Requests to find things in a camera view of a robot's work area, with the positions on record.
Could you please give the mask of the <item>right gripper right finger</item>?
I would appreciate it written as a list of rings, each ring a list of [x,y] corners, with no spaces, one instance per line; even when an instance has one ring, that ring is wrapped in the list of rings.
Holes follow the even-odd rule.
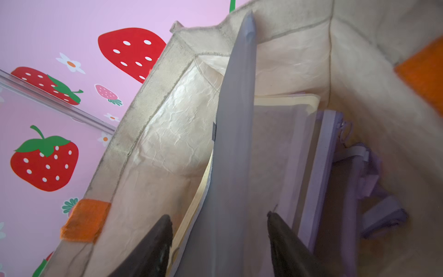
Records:
[[[275,212],[267,214],[273,274],[276,277],[331,277],[324,267]]]

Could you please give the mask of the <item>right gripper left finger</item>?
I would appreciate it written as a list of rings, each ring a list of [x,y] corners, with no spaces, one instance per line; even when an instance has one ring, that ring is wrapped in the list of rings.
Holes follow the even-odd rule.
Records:
[[[112,277],[164,277],[173,243],[173,224],[163,215],[110,275]]]

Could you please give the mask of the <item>purple mesh pouch back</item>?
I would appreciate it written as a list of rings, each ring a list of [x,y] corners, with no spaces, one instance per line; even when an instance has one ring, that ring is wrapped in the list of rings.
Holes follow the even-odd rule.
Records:
[[[325,110],[317,113],[302,184],[290,187],[280,198],[276,212],[311,251],[314,251],[333,156],[343,123],[343,114]]]

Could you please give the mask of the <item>grey mesh pouch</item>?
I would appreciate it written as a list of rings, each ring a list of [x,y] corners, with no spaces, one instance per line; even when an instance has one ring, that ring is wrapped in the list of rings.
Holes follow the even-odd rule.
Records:
[[[220,89],[209,187],[174,277],[243,274],[256,57],[256,22],[247,12]]]

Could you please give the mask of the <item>yellow-trim pouch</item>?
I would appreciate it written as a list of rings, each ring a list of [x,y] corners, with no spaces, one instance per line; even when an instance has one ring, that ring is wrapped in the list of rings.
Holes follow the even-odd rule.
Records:
[[[294,220],[320,98],[314,94],[254,101],[248,180],[209,194],[208,165],[173,239],[170,277],[271,277],[267,213]]]

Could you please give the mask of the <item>beige canvas bag orange handles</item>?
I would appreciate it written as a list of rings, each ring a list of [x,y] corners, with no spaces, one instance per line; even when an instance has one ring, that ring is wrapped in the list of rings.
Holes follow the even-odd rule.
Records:
[[[408,213],[360,241],[356,277],[442,276],[443,3],[251,1],[214,27],[174,24],[44,277],[111,277],[163,215],[174,239],[212,165],[220,89],[247,12],[254,101],[314,94],[317,113],[342,113],[335,152],[369,147],[381,186]]]

